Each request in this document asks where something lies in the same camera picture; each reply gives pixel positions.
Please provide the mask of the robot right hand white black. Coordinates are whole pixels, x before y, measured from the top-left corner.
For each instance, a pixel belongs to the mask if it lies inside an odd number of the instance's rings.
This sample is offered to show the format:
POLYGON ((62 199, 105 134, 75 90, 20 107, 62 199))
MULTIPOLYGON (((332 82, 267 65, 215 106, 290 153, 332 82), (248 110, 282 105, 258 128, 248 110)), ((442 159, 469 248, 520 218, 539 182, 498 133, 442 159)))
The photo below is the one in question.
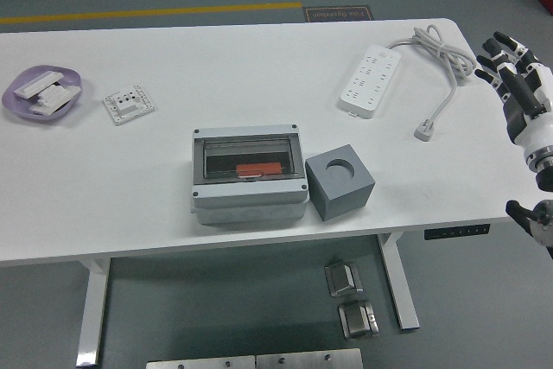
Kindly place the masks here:
POLYGON ((475 71, 498 94, 507 135, 527 162, 552 153, 552 69, 525 45, 499 31, 483 44, 475 71))

